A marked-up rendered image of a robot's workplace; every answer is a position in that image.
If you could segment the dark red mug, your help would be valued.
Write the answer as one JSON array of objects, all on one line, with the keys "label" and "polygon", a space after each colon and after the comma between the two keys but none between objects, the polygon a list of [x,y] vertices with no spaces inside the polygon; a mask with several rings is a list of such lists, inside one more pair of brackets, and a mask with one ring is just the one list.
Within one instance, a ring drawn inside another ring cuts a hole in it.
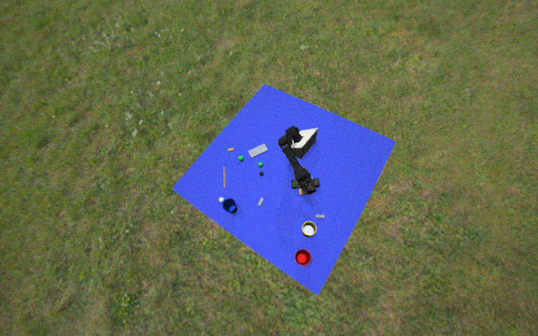
[{"label": "dark red mug", "polygon": [[311,256],[306,249],[299,249],[294,255],[295,261],[298,265],[306,265],[310,262]]}]

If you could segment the dark blue cup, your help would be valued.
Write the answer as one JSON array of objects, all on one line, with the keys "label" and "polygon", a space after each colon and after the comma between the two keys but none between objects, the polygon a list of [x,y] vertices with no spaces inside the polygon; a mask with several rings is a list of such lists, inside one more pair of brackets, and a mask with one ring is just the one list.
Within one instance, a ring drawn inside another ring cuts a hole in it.
[{"label": "dark blue cup", "polygon": [[227,212],[227,213],[235,214],[236,211],[237,211],[237,207],[236,207],[235,200],[233,200],[233,199],[226,199],[226,200],[222,203],[222,209],[223,209],[225,212]]}]

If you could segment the yellow cup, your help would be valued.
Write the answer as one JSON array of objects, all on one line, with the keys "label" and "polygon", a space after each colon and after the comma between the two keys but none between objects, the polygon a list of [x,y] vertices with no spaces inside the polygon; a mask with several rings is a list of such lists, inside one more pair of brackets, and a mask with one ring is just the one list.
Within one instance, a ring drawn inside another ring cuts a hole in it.
[{"label": "yellow cup", "polygon": [[306,221],[303,225],[303,234],[305,237],[311,237],[316,232],[316,225],[312,221]]}]

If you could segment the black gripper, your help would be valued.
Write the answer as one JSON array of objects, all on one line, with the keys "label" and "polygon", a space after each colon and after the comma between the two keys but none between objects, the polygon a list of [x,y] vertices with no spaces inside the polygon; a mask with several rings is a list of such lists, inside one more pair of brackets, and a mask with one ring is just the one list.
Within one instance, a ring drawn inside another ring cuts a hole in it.
[{"label": "black gripper", "polygon": [[[320,187],[319,178],[313,178],[312,181],[314,182],[316,188]],[[291,180],[291,188],[292,189],[300,189],[301,185],[296,179],[292,179]]]}]

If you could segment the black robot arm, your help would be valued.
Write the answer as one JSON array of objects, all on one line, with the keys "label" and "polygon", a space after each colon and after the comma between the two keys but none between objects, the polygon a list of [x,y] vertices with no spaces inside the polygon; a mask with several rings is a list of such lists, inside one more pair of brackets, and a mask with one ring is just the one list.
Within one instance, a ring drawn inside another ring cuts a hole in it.
[{"label": "black robot arm", "polygon": [[278,139],[278,145],[281,147],[283,153],[285,153],[285,155],[287,156],[294,170],[295,178],[301,185],[303,195],[308,195],[315,193],[317,189],[314,182],[312,181],[311,174],[308,173],[307,169],[300,165],[291,150],[292,140],[294,141],[294,143],[298,143],[303,139],[303,136],[300,135],[299,131],[300,130],[298,129],[298,127],[291,125],[285,131],[285,134]]}]

